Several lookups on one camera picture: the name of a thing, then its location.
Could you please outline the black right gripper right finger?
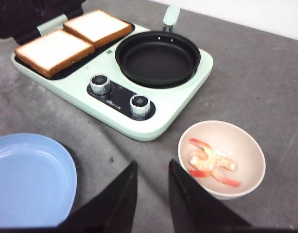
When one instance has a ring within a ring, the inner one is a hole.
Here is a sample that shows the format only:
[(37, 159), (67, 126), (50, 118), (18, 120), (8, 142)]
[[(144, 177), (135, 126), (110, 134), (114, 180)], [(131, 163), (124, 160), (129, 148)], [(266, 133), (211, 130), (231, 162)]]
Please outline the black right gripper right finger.
[(175, 160), (169, 162), (168, 179), (176, 233), (239, 233), (251, 226), (202, 188)]

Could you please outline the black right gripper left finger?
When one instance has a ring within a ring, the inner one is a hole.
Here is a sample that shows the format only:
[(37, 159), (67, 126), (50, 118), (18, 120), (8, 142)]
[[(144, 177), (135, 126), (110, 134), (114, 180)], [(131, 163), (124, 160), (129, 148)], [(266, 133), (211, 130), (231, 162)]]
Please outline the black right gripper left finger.
[(100, 194), (58, 228), (64, 233), (130, 233), (137, 191), (138, 164), (133, 161)]

